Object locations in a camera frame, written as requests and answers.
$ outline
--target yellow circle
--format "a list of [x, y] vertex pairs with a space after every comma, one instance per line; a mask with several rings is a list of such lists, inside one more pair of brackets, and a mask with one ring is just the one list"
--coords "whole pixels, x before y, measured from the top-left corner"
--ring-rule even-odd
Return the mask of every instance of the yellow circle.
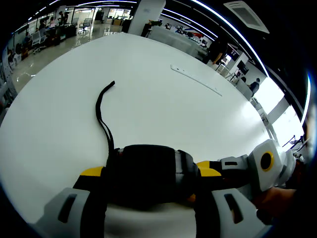
[[[263, 159], [263, 155], [265, 155], [265, 154], [269, 154], [270, 155], [270, 157], [271, 157], [271, 160], [270, 160], [270, 165], [269, 165], [269, 167], [268, 168], [266, 168], [266, 169], [263, 169], [263, 167], [262, 167], [262, 159]], [[265, 172], [267, 172], [267, 171], [269, 171], [271, 168], [272, 168], [272, 166], [273, 166], [273, 164], [274, 164], [274, 157], [273, 157], [273, 153], [272, 152], [270, 152], [270, 151], [265, 151], [264, 153], [263, 153], [263, 155], [262, 155], [262, 157], [261, 157], [261, 161], [260, 161], [260, 164], [261, 164], [261, 169], [263, 170], [263, 171], [265, 171]]]

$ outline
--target window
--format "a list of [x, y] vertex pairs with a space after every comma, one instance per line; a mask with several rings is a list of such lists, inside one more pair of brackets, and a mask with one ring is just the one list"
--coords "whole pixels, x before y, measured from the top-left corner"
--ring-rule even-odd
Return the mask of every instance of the window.
[[265, 113], [269, 114], [284, 97], [284, 93], [271, 78], [267, 77], [254, 97], [261, 104]]
[[[280, 146], [283, 146], [294, 135], [298, 140], [304, 134], [301, 122], [292, 106], [289, 106], [279, 119], [273, 123], [273, 129]], [[291, 147], [292, 144], [288, 143], [283, 148], [288, 150]]]

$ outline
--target person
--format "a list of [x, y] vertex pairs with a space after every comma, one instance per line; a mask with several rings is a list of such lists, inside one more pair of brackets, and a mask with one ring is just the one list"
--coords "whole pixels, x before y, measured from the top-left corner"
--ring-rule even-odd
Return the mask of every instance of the person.
[[50, 27], [55, 27], [55, 21], [53, 16], [51, 17]]
[[207, 64], [212, 60], [212, 64], [219, 64], [227, 51], [227, 41], [225, 38], [218, 37], [209, 47], [208, 54], [204, 57], [203, 63]]
[[68, 12], [64, 13], [64, 19], [63, 19], [63, 23], [66, 24], [68, 20]]
[[58, 14], [60, 15], [60, 18], [58, 18], [58, 19], [60, 19], [60, 23], [62, 24], [62, 23], [63, 23], [63, 20], [64, 20], [63, 12], [60, 11]]
[[41, 30], [41, 29], [43, 29], [43, 28], [45, 28], [45, 23], [44, 23], [44, 20], [41, 19], [41, 20], [40, 20], [39, 30]]
[[250, 90], [252, 91], [252, 97], [254, 96], [254, 94], [258, 91], [258, 89], [260, 88], [260, 79], [257, 78], [255, 82], [251, 83], [251, 85], [248, 85]]
[[24, 37], [24, 39], [22, 41], [22, 45], [23, 46], [27, 45], [30, 42], [30, 40], [31, 40], [31, 37], [29, 35], [29, 32], [26, 32], [25, 33], [25, 37]]

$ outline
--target ceiling light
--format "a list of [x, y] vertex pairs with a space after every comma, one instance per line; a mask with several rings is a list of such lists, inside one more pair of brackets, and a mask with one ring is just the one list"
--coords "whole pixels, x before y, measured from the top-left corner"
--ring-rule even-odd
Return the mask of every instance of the ceiling light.
[[307, 97], [306, 97], [306, 103], [305, 103], [303, 117], [302, 117], [302, 120], [301, 120], [301, 126], [303, 126], [303, 124], [304, 124], [304, 121], [305, 121], [305, 118], [306, 118], [306, 115], [307, 115], [309, 100], [311, 98], [311, 79], [310, 79], [309, 75], [307, 75], [307, 78], [308, 78]]
[[183, 23], [183, 24], [185, 24], [185, 25], [190, 26], [191, 28], [195, 29], [196, 31], [201, 32], [204, 36], [207, 36], [209, 39], [211, 39], [212, 41], [214, 41], [214, 39], [213, 39], [213, 38], [211, 38], [210, 36], [206, 35], [206, 34], [205, 34], [204, 32], [202, 32], [201, 30], [198, 30], [196, 27], [193, 27], [192, 25], [190, 25], [190, 24], [186, 23], [185, 21], [179, 20], [179, 19], [177, 19], [177, 18], [175, 18], [175, 17], [172, 17], [172, 16], [169, 16], [169, 15], [166, 15], [166, 14], [164, 14], [164, 13], [161, 13], [161, 15], [163, 15], [163, 16], [167, 16], [167, 17], [172, 18], [172, 19], [175, 19], [176, 21], [180, 21], [181, 23]]
[[99, 5], [99, 6], [119, 6], [119, 5]]
[[262, 66], [265, 74], [267, 75], [267, 77], [269, 77], [269, 74], [263, 64], [263, 62], [261, 61], [260, 57], [258, 56], [258, 54], [256, 53], [256, 51], [253, 49], [253, 47], [250, 45], [250, 43], [247, 41], [246, 38], [244, 38], [244, 36], [229, 22], [227, 21], [223, 16], [221, 16], [218, 12], [216, 12], [215, 10], [211, 9], [210, 7], [208, 7], [207, 5], [201, 3], [200, 1], [197, 0], [191, 0], [195, 3], [197, 3], [198, 5], [204, 7], [205, 9], [207, 9], [208, 11], [212, 12], [214, 15], [216, 15], [218, 18], [220, 18], [223, 22], [225, 22], [229, 27], [231, 27], [232, 30], [234, 30], [240, 37], [241, 39], [247, 44], [247, 46], [250, 48], [250, 50], [253, 52], [253, 54], [256, 56], [256, 58], [258, 59], [260, 65]]
[[188, 17], [186, 17], [186, 16], [183, 16], [183, 15], [181, 15], [181, 14], [175, 12], [175, 11], [171, 11], [171, 10], [168, 10], [168, 9], [165, 9], [165, 8], [164, 8], [163, 10], [169, 11], [169, 12], [172, 12], [172, 13], [174, 13], [174, 14], [176, 14], [176, 15], [179, 15], [179, 16], [181, 16], [181, 17], [184, 17], [184, 18], [186, 18], [187, 20], [189, 20], [189, 21], [191, 21], [191, 22], [194, 22], [196, 25], [199, 25], [200, 27], [204, 28], [206, 31], [212, 33], [214, 36], [218, 37], [215, 33], [211, 32], [211, 31], [208, 30], [206, 27], [202, 26], [201, 24], [197, 23], [196, 21], [194, 21], [194, 20], [192, 20], [192, 19], [190, 19], [190, 18], [188, 18]]
[[91, 3], [99, 3], [99, 2], [129, 2], [129, 3], [137, 3], [136, 1], [91, 1], [87, 3], [78, 4], [78, 6], [87, 5]]
[[57, 1], [59, 1], [59, 0], [55, 0], [55, 1], [51, 2], [50, 5], [54, 4], [54, 3], [57, 2]]

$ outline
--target air conditioner vent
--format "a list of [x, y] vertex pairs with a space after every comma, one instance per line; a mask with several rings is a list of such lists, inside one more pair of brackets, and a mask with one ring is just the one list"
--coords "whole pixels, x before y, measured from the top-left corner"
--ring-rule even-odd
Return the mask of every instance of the air conditioner vent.
[[232, 1], [224, 3], [247, 27], [263, 31], [269, 34], [268, 29], [256, 15], [256, 13], [244, 1]]

